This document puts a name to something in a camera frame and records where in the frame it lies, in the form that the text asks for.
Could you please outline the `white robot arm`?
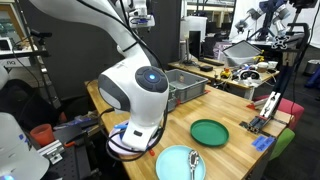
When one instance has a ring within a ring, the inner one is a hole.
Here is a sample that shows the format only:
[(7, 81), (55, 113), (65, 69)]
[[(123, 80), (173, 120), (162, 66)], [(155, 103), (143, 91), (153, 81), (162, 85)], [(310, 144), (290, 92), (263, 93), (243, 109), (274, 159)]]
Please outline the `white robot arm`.
[(123, 143), (144, 151), (156, 133), (167, 106), (169, 82), (161, 69), (152, 65), (146, 52), (125, 27), (110, 0), (30, 0), (40, 11), (64, 21), (86, 23), (105, 30), (119, 46), (124, 59), (98, 77), (103, 99), (130, 114)]

